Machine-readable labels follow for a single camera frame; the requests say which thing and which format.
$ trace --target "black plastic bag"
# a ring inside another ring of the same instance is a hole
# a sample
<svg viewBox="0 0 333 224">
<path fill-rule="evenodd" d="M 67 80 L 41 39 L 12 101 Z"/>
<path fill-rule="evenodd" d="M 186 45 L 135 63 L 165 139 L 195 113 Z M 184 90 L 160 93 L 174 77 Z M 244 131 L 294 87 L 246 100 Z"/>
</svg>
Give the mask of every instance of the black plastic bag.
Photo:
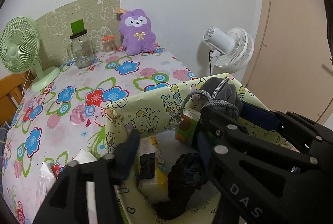
<svg viewBox="0 0 333 224">
<path fill-rule="evenodd" d="M 157 215 L 170 220 L 185 212 L 195 189 L 207 183 L 204 166 L 199 153 L 182 154 L 168 174 L 169 201 L 154 205 Z"/>
</svg>

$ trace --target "gray rope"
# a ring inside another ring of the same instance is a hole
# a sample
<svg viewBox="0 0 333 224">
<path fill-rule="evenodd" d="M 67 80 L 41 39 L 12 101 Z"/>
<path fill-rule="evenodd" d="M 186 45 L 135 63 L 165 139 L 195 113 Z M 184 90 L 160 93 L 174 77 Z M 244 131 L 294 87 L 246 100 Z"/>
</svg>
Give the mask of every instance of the gray rope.
<svg viewBox="0 0 333 224">
<path fill-rule="evenodd" d="M 234 113 L 236 114 L 236 116 L 238 117 L 239 116 L 239 110 L 234 104 L 231 104 L 231 103 L 229 103 L 228 101 L 225 101 L 225 100 L 215 99 L 217 94 L 219 93 L 219 91 L 223 88 L 223 86 L 226 83 L 228 83 L 228 81 L 229 81 L 228 78 L 224 78 L 221 81 L 221 83 L 216 87 L 216 89 L 214 90 L 212 95 L 210 95 L 208 92 L 206 92 L 204 90 L 196 90 L 196 91 L 193 91 L 193 92 L 189 93 L 185 97 L 185 99 L 183 101 L 183 104 L 181 105 L 180 114 L 175 114 L 175 115 L 172 115 L 170 117 L 170 124 L 172 124 L 172 125 L 182 124 L 182 122 L 183 122 L 183 112 L 184 112 L 185 105 L 189 101 L 191 96 L 194 95 L 194 94 L 202 94 L 202 95 L 207 97 L 208 101 L 201 108 L 204 108 L 206 106 L 220 106 L 220 107 L 231 108 L 234 111 Z"/>
</svg>

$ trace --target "fan base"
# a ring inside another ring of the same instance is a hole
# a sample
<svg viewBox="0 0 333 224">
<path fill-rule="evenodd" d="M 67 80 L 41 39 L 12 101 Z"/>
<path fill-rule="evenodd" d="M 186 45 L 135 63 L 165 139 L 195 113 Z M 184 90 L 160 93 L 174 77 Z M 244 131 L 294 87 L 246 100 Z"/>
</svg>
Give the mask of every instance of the fan base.
<svg viewBox="0 0 333 224">
<path fill-rule="evenodd" d="M 52 66 L 43 71 L 43 77 L 37 77 L 31 84 L 31 90 L 36 93 L 46 88 L 52 81 L 59 75 L 60 69 L 56 66 Z"/>
</svg>

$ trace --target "plush toy ear tag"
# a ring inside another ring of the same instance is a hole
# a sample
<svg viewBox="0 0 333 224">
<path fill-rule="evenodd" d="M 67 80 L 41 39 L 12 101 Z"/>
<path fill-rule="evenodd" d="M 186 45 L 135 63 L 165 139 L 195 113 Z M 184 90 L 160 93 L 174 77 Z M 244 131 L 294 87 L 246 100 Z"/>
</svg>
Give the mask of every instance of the plush toy ear tag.
<svg viewBox="0 0 333 224">
<path fill-rule="evenodd" d="M 127 11 L 124 9 L 116 8 L 117 20 L 120 20 L 120 16 L 125 14 Z"/>
<path fill-rule="evenodd" d="M 116 8 L 116 13 L 117 13 L 117 14 L 124 14 L 124 13 L 126 13 L 126 12 L 127 12 L 127 11 L 124 10 L 124 9 Z"/>
</svg>

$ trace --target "green desk fan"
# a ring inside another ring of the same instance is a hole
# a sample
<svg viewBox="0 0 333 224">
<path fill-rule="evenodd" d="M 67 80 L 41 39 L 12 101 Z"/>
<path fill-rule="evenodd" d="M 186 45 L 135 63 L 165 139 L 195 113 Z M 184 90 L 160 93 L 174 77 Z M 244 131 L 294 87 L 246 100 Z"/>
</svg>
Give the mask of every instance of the green desk fan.
<svg viewBox="0 0 333 224">
<path fill-rule="evenodd" d="M 31 84 L 34 93 L 47 87 L 60 73 L 55 66 L 42 70 L 39 47 L 37 27 L 26 17 L 16 17 L 8 22 L 0 37 L 0 58 L 8 71 L 21 74 L 28 69 L 35 70 L 37 78 Z"/>
</svg>

